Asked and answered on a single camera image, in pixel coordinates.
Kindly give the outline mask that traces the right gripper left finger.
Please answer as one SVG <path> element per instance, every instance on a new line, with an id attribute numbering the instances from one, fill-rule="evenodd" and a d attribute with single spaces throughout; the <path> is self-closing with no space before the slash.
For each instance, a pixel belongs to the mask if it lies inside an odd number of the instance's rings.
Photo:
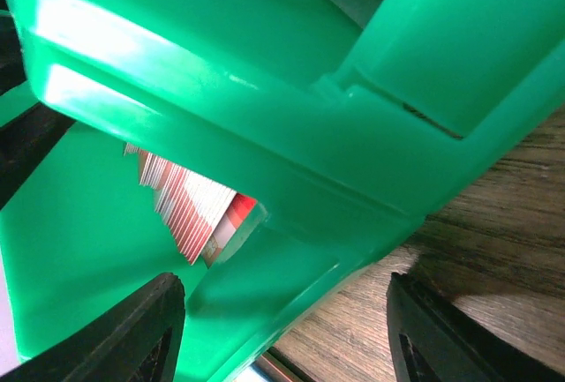
<path id="1" fill-rule="evenodd" d="M 175 274 L 161 273 L 1 380 L 171 381 L 184 322 L 184 286 Z"/>

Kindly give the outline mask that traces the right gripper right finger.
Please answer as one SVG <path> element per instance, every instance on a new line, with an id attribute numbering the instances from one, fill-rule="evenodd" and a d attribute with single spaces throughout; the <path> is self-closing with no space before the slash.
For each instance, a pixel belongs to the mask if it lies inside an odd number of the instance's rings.
<path id="1" fill-rule="evenodd" d="M 392 273 L 388 342 L 398 381 L 541 381 L 543 364 L 408 274 Z"/>

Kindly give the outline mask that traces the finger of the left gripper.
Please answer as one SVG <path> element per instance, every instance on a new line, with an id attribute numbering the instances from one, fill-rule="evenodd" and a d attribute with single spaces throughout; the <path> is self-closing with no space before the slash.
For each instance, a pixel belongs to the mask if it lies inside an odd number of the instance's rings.
<path id="1" fill-rule="evenodd" d="M 19 37 L 6 0 L 1 0 L 0 93 L 13 89 L 26 80 Z"/>
<path id="2" fill-rule="evenodd" d="M 74 123 L 38 102 L 1 127 L 2 208 Z"/>

